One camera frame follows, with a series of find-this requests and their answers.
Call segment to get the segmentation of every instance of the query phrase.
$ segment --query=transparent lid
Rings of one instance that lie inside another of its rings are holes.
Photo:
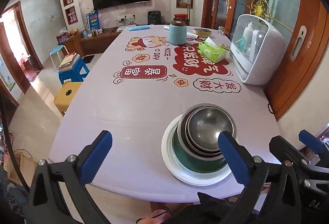
[[[262,19],[242,15],[236,24],[232,43],[249,63],[254,64],[268,30],[267,23]]]

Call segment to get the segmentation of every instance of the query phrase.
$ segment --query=blue box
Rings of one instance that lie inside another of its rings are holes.
[[[101,28],[100,25],[99,25],[98,11],[88,13],[86,15],[87,15],[87,18],[88,18],[88,21],[89,21],[90,30],[100,29]]]

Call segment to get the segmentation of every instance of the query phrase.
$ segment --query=stacked bowls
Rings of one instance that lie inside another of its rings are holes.
[[[191,107],[180,118],[172,138],[178,160],[195,172],[220,170],[226,165],[218,148],[218,136],[223,131],[236,139],[236,126],[227,111],[211,103]]]

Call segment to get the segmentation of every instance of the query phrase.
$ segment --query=blue gripper pad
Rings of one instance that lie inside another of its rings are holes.
[[[317,138],[315,138],[315,136],[313,136],[311,133],[308,133],[306,130],[302,130],[301,132],[299,132],[298,138],[315,154],[323,153],[323,143]]]
[[[218,147],[223,153],[236,181],[245,187],[250,183],[249,170],[253,167],[252,156],[240,146],[227,131],[218,137]]]
[[[91,145],[87,145],[81,151],[78,156],[76,172],[82,185],[93,181],[111,147],[112,135],[103,130]]]

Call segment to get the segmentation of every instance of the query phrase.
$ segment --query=blue plastic stool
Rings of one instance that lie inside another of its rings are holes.
[[[66,46],[64,46],[64,45],[58,45],[58,46],[54,47],[53,50],[50,52],[50,58],[51,58],[51,61],[53,62],[53,65],[54,65],[54,67],[55,67],[55,70],[57,70],[57,68],[56,68],[55,63],[54,63],[54,60],[53,60],[53,58],[52,58],[52,54],[57,53],[57,56],[58,56],[58,58],[60,59],[60,63],[61,63],[63,60],[62,60],[61,57],[60,57],[59,51],[60,51],[62,48],[64,48],[64,49],[66,50],[67,54],[68,54],[67,48],[66,48]]]
[[[80,74],[81,69],[84,68],[86,73]],[[82,82],[83,79],[88,75],[89,69],[83,59],[79,58],[76,64],[71,70],[58,72],[58,78],[61,84],[64,84],[64,80],[71,79],[71,82]]]

